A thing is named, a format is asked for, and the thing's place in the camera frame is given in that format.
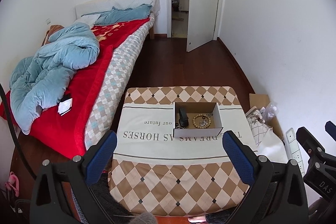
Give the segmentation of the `clear crinkled plastic wrap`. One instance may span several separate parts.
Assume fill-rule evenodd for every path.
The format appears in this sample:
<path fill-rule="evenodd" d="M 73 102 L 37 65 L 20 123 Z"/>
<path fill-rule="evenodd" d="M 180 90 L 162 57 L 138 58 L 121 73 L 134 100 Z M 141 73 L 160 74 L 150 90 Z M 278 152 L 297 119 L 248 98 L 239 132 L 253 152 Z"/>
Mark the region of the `clear crinkled plastic wrap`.
<path fill-rule="evenodd" d="M 260 110 L 263 119 L 268 122 L 271 121 L 278 114 L 278 107 L 274 102 L 269 102 L 266 107 Z"/>

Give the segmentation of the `light blue quilt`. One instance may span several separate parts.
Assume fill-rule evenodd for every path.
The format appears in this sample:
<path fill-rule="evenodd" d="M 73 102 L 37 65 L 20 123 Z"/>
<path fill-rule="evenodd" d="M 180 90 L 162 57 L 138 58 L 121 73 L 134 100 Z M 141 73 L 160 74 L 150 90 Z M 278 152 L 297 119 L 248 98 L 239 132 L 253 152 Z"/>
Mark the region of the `light blue quilt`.
<path fill-rule="evenodd" d="M 96 62 L 100 45 L 85 23 L 56 31 L 48 44 L 19 61 L 10 78 L 10 106 L 28 135 L 44 109 L 56 106 L 76 72 Z"/>

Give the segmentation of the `flat brown cardboard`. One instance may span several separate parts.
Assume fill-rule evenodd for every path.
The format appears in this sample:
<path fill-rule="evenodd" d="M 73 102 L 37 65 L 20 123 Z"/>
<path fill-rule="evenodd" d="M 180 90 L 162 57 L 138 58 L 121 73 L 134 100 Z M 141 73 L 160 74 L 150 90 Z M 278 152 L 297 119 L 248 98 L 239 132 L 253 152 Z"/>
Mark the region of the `flat brown cardboard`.
<path fill-rule="evenodd" d="M 278 108 L 276 104 L 270 100 L 268 94 L 249 94 L 250 107 L 256 107 L 261 110 L 262 116 L 268 126 L 272 127 L 273 132 L 284 140 L 284 135 L 277 119 Z"/>

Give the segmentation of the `white paper card on bed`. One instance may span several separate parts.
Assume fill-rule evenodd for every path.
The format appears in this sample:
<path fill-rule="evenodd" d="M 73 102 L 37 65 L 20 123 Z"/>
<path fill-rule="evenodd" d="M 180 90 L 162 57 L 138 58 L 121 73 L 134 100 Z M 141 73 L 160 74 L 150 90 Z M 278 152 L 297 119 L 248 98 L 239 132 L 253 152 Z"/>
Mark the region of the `white paper card on bed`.
<path fill-rule="evenodd" d="M 58 114 L 63 116 L 64 114 L 68 113 L 72 108 L 72 98 L 68 98 L 59 103 L 58 106 Z"/>

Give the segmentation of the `blue-grey pillow blanket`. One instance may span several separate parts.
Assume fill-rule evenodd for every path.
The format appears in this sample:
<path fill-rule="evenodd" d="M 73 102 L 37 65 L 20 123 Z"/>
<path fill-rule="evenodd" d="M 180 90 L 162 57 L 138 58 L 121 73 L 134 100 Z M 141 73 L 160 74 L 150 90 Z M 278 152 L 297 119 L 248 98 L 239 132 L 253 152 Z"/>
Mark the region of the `blue-grey pillow blanket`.
<path fill-rule="evenodd" d="M 136 8 L 127 8 L 125 10 L 116 9 L 113 7 L 109 11 L 95 12 L 87 15 L 100 14 L 95 25 L 107 26 L 120 22 L 128 22 L 132 20 L 142 20 L 149 17 L 151 13 L 152 5 L 142 4 Z"/>

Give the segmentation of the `floral checkered cloth bag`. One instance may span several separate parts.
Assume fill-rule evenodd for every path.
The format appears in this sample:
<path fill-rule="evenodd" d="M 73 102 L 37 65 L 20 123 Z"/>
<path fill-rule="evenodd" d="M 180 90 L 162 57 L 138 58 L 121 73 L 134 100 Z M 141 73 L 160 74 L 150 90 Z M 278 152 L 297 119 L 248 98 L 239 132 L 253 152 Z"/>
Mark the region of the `floral checkered cloth bag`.
<path fill-rule="evenodd" d="M 258 147 L 268 132 L 272 132 L 272 127 L 268 126 L 256 106 L 252 107 L 245 117 L 250 126 L 254 141 Z"/>

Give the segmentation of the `red blanket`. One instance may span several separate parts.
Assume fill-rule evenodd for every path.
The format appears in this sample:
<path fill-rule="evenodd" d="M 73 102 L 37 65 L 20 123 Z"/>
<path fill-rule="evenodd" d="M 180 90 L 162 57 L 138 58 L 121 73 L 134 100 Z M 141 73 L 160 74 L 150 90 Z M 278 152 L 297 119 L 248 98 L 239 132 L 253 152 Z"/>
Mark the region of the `red blanket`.
<path fill-rule="evenodd" d="M 44 109 L 40 117 L 33 122 L 28 135 L 33 135 L 67 158 L 84 155 L 85 127 L 113 58 L 113 50 L 148 22 L 150 18 L 132 20 L 122 22 L 117 27 L 99 26 L 92 31 L 100 45 L 100 53 L 95 63 L 76 72 L 66 88 L 60 102 L 72 98 L 71 110 L 63 116 L 58 114 L 60 102 L 54 107 Z M 1 103 L 1 117 L 7 119 L 5 105 L 9 106 L 10 118 L 18 126 L 11 111 L 10 90 L 6 93 L 6 100 Z"/>

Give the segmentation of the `diamond pattern tablecloth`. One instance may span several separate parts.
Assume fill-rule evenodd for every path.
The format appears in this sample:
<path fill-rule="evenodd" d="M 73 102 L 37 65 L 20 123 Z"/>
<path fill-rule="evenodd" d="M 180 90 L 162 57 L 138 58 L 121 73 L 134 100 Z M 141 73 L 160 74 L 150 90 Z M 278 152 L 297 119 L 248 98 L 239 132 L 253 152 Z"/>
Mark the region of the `diamond pattern tablecloth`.
<path fill-rule="evenodd" d="M 217 140 L 173 137 L 174 102 L 216 102 L 223 129 Z M 240 203 L 248 190 L 222 146 L 233 131 L 255 142 L 235 91 L 229 86 L 130 88 L 117 130 L 108 185 L 134 214 L 163 217 L 214 213 Z"/>

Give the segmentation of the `white power strip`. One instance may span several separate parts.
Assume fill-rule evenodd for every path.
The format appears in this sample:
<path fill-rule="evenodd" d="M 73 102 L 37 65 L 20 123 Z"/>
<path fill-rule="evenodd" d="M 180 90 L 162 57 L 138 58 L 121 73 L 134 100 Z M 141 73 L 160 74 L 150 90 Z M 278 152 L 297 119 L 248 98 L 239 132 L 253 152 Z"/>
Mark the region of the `white power strip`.
<path fill-rule="evenodd" d="M 293 128 L 288 129 L 284 136 L 285 149 L 289 160 L 295 160 L 299 166 L 302 177 L 305 175 L 304 164 L 302 160 L 299 143 Z"/>

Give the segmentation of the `open white cardboard box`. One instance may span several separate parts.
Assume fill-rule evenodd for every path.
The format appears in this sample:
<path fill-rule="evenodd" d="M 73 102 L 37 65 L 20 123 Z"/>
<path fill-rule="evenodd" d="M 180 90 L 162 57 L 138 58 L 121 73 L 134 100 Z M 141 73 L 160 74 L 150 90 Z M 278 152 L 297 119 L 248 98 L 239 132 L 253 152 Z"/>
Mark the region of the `open white cardboard box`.
<path fill-rule="evenodd" d="M 173 137 L 179 140 L 217 140 L 223 129 L 219 104 L 216 102 L 174 102 Z M 181 128 L 179 108 L 183 107 L 189 126 Z"/>

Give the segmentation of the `pink slipper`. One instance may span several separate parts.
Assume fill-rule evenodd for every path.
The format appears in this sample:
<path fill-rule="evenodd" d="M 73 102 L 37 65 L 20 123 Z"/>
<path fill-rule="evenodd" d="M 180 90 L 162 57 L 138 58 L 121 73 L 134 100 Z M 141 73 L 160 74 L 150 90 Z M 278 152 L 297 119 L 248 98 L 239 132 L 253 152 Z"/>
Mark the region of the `pink slipper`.
<path fill-rule="evenodd" d="M 15 197 L 19 197 L 19 180 L 14 172 L 10 172 L 9 179 L 5 183 L 8 193 L 12 193 Z"/>

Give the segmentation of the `black smart band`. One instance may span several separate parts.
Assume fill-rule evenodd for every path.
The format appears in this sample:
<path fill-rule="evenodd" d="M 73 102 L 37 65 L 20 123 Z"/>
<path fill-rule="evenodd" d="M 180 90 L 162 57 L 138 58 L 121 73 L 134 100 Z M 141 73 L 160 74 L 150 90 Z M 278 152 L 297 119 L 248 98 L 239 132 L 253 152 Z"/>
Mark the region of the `black smart band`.
<path fill-rule="evenodd" d="M 181 128 L 187 128 L 189 126 L 189 118 L 183 107 L 179 108 L 179 124 Z"/>

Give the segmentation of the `bed with checkered mattress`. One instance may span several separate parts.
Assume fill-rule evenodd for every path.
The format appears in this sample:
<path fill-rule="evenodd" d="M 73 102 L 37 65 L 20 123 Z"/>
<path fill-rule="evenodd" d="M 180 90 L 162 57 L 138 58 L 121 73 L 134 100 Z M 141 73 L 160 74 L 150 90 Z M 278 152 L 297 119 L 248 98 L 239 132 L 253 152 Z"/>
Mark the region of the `bed with checkered mattress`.
<path fill-rule="evenodd" d="M 159 0 L 77 5 L 77 19 L 52 26 L 13 70 L 3 118 L 65 157 L 85 154 L 110 128 L 159 9 Z"/>

